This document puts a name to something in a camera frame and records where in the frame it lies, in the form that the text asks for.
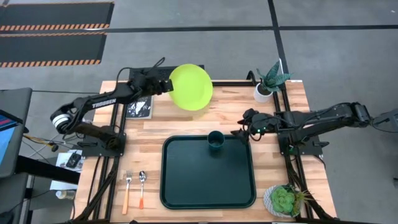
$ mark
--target silver spoon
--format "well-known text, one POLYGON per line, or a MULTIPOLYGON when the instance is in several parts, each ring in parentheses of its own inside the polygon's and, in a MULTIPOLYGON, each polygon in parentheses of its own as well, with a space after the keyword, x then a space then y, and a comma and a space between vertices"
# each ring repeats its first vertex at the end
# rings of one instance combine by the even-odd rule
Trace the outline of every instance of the silver spoon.
POLYGON ((144 208, 144 182, 147 179, 145 172, 142 170, 139 172, 139 181, 141 181, 141 199, 139 201, 139 209, 144 208))

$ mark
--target succulent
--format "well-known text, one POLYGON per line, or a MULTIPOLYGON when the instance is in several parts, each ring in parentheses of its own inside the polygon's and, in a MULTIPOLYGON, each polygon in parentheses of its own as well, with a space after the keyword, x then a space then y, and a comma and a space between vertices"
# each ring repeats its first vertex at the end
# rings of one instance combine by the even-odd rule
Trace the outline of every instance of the succulent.
POLYGON ((311 200, 308 191, 300 192, 287 184, 275 188, 271 193, 271 202, 275 212, 294 217, 300 213, 302 203, 311 200))
POLYGON ((268 71, 267 75, 262 75, 260 70, 257 68, 257 73, 261 77, 261 87, 263 90, 269 92, 279 91, 279 85, 283 84, 286 80, 290 79, 292 74, 284 73, 278 75, 279 61, 268 71))
POLYGON ((277 187, 271 193, 271 202, 275 212, 290 214, 293 210, 294 201, 294 194, 288 192, 282 186, 277 187))

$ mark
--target floor mat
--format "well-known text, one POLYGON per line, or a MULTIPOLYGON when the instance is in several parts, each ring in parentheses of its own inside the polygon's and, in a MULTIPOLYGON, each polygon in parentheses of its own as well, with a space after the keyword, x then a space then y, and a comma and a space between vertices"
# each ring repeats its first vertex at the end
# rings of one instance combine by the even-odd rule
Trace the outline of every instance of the floor mat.
POLYGON ((105 32, 1 34, 0 67, 97 65, 105 32))
POLYGON ((9 4, 0 7, 0 31, 107 28, 113 2, 9 4))

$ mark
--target wooden tabletop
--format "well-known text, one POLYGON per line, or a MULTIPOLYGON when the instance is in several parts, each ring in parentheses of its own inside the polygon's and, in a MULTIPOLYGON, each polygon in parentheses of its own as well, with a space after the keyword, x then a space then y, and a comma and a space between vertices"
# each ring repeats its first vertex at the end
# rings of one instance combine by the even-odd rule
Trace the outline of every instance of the wooden tabletop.
MULTIPOLYGON (((115 81, 102 83, 101 92, 111 91, 115 81)), ((295 111, 308 111, 308 101, 302 82, 287 81, 287 94, 290 108, 295 111)), ((266 134, 259 142, 251 140, 254 176, 256 180, 257 198, 254 204, 245 209, 216 210, 169 210, 160 202, 160 165, 162 162, 162 145, 174 135, 208 134, 219 130, 229 134, 241 126, 236 122, 249 108, 262 113, 273 114, 274 101, 257 103, 253 98, 253 87, 229 86, 214 87, 210 104, 201 111, 184 111, 174 105, 169 94, 155 96, 152 119, 126 121, 125 132, 127 143, 124 155, 120 158, 116 191, 114 195, 111 222, 269 222, 280 221, 281 218, 271 215, 263 205, 262 197, 266 189, 276 184, 286 184, 287 173, 284 158, 279 153, 276 134, 266 134), (132 184, 129 191, 129 209, 122 215, 124 191, 126 188, 126 170, 133 171, 132 184), (145 170, 147 180, 144 186, 144 209, 139 209, 141 184, 138 179, 140 170, 145 170)), ((279 97, 282 110, 283 101, 279 97)), ((94 124, 109 125, 112 106, 97 109, 94 124)), ((76 215, 86 207, 90 184, 97 158, 87 158, 80 175, 75 205, 76 215)), ((309 191, 327 213, 336 216, 328 180, 323 164, 313 156, 302 156, 303 168, 309 191)), ((97 190, 102 161, 98 166, 93 195, 97 190)), ((105 192, 101 203, 99 217, 104 217, 106 208, 105 192)))

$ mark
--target yellow-green plate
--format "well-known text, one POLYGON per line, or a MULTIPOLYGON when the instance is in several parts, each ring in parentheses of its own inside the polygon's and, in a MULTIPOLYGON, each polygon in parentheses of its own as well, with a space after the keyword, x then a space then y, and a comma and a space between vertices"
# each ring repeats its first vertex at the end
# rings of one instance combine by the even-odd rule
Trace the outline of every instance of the yellow-green plate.
POLYGON ((169 94, 181 109, 196 111, 204 108, 213 95, 209 74, 197 65, 180 65, 170 75, 173 89, 169 94))

